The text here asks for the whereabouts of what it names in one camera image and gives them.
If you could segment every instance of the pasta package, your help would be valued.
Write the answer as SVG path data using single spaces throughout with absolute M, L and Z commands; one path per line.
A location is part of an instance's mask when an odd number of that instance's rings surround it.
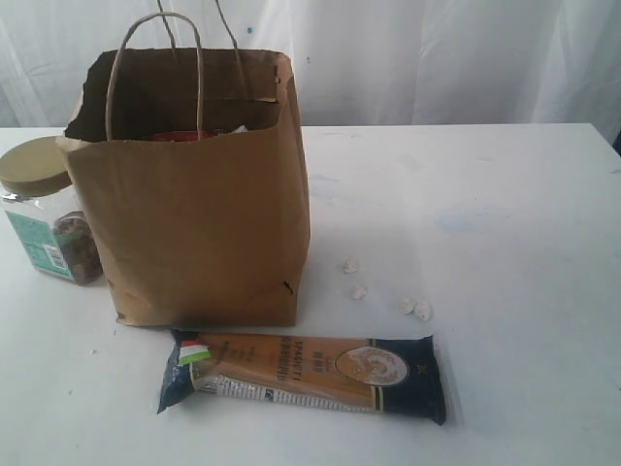
M 158 413 L 194 391 L 446 421 L 433 337 L 315 338 L 173 331 Z

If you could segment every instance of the jar label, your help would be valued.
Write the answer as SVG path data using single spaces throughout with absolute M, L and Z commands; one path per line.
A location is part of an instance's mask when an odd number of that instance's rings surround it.
M 69 280 L 73 279 L 47 223 L 12 212 L 7 212 L 7 216 L 35 267 Z

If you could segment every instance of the white table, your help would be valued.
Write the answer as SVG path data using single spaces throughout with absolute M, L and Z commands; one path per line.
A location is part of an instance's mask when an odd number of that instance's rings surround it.
M 58 132 L 2 129 L 0 151 Z M 157 416 L 169 335 L 116 324 L 103 281 L 36 272 L 1 216 L 2 464 L 619 464 L 621 159 L 596 130 L 304 135 L 312 242 L 288 331 L 436 334 L 447 424 L 202 393 Z M 403 316 L 406 296 L 433 320 Z

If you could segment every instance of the gold jar lid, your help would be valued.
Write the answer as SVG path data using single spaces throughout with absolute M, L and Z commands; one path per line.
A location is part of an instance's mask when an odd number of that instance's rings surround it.
M 0 183 L 24 197 L 48 196 L 71 185 L 55 139 L 33 139 L 5 153 L 0 158 Z

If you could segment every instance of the white curtain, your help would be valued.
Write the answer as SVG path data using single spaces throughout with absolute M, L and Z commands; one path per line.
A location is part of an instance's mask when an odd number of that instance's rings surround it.
M 212 0 L 163 0 L 230 43 Z M 0 0 L 0 125 L 64 126 L 86 69 L 155 0 Z M 221 0 L 240 47 L 292 57 L 304 124 L 621 128 L 621 0 Z M 187 26 L 172 20 L 178 42 Z M 168 46 L 161 22 L 134 48 Z

